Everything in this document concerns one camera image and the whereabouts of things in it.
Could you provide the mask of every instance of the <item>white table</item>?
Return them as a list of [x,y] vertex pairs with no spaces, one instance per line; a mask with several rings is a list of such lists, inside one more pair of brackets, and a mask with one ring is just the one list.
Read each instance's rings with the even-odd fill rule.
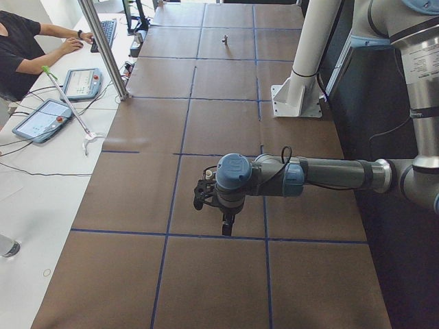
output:
[[[112,52],[118,66],[128,57],[132,37],[126,35],[125,16],[102,14],[101,20],[117,18],[117,35]],[[76,29],[88,31],[85,19]],[[110,76],[99,53],[91,53],[90,45],[61,58],[51,72],[63,83],[68,69],[97,67],[102,71],[103,90]],[[52,86],[42,74],[32,90]],[[59,99],[56,89],[37,92],[43,99]],[[75,103],[80,111],[89,101]],[[116,114],[119,98],[110,86],[105,96],[96,101],[82,116],[93,132],[106,134]],[[41,100],[26,97],[17,111],[29,112]],[[23,117],[14,115],[0,131],[0,145],[20,141],[11,130]],[[28,147],[0,157],[0,163],[32,173],[92,173],[99,158],[103,139],[88,145],[88,157],[82,151],[85,132],[77,120],[72,120],[51,140],[42,145]],[[5,154],[24,146],[27,142],[0,147]],[[20,252],[11,258],[0,257],[0,327],[30,328],[47,286],[54,272],[71,224],[86,190],[90,176],[32,176],[0,165],[0,233],[21,243]]]

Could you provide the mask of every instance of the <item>black t-shirt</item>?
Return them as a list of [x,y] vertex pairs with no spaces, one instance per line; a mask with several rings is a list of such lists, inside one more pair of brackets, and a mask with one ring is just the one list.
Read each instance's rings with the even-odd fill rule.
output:
[[11,101],[22,100],[37,75],[17,73],[16,68],[26,60],[43,56],[45,53],[36,42],[40,23],[0,10],[0,23],[8,36],[0,36],[0,96]]

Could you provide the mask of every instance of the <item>keyboard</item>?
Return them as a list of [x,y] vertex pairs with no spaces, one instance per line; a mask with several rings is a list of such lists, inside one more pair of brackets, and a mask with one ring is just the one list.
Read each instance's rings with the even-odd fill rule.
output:
[[[101,22],[102,29],[104,31],[104,35],[107,39],[108,44],[110,45],[110,48],[112,46],[112,40],[115,38],[115,32],[116,32],[116,20],[113,19],[111,21],[102,21]],[[90,51],[92,53],[99,52],[99,49],[97,48],[96,40],[93,39],[93,44],[91,45]]]

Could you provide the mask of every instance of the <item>reacher grabber tool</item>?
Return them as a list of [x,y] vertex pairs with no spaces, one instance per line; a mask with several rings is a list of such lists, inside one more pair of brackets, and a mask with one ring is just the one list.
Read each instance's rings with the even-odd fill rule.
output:
[[79,113],[75,110],[75,108],[73,107],[73,105],[71,104],[71,102],[69,101],[67,96],[62,91],[61,87],[58,85],[58,83],[57,83],[58,78],[55,75],[53,75],[53,73],[50,72],[50,69],[48,66],[43,66],[42,68],[43,68],[43,71],[49,77],[49,79],[52,81],[52,84],[54,84],[55,88],[60,93],[62,99],[66,102],[68,107],[70,107],[73,115],[78,119],[80,125],[82,126],[82,129],[84,129],[86,135],[85,135],[84,142],[82,143],[82,149],[84,150],[85,156],[88,156],[87,145],[93,141],[96,141],[96,139],[98,139],[98,138],[105,138],[105,135],[100,134],[99,132],[92,132],[87,128],[85,122],[83,122]]

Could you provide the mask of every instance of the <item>blue bordered tablet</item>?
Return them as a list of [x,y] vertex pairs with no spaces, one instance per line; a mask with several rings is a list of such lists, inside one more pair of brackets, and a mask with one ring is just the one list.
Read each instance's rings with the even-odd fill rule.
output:
[[86,101],[97,96],[101,88],[99,69],[73,69],[67,72],[62,91],[69,101]]
[[29,114],[12,132],[35,143],[50,139],[71,118],[72,111],[65,103],[48,99]]

